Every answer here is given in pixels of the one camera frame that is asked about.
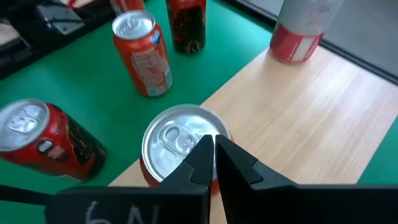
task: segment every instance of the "wooden table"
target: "wooden table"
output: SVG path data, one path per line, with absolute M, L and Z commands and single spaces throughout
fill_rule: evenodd
M 303 65 L 266 50 L 210 96 L 234 140 L 298 183 L 356 183 L 398 115 L 398 88 L 319 47 Z M 147 186 L 136 161 L 110 186 Z M 221 196 L 211 223 L 226 223 Z

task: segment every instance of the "green surface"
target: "green surface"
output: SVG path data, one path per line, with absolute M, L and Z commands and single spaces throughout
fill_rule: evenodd
M 206 47 L 197 55 L 180 55 L 172 47 L 165 1 L 149 0 L 146 8 L 165 36 L 174 78 L 166 95 L 137 94 L 114 47 L 111 23 L 0 82 L 0 106 L 21 98 L 52 102 L 108 147 L 106 165 L 89 185 L 108 184 L 139 157 L 142 135 L 156 114 L 181 103 L 202 103 L 271 38 L 270 29 L 258 21 L 208 1 Z M 51 194 L 76 184 L 2 160 L 0 168 L 0 184 Z M 0 224 L 44 223 L 42 210 L 0 202 Z

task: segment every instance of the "pull tab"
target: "pull tab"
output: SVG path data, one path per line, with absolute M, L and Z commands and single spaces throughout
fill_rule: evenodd
M 37 121 L 28 116 L 25 110 L 21 110 L 17 115 L 14 115 L 8 122 L 8 128 L 26 134 L 34 130 L 37 126 Z
M 187 156 L 198 141 L 196 135 L 179 124 L 167 125 L 160 132 L 160 143 L 182 156 Z

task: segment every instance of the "white can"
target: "white can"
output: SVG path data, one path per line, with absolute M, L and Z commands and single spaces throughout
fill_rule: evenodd
M 343 0 L 285 0 L 271 39 L 271 52 L 284 62 L 308 60 Z

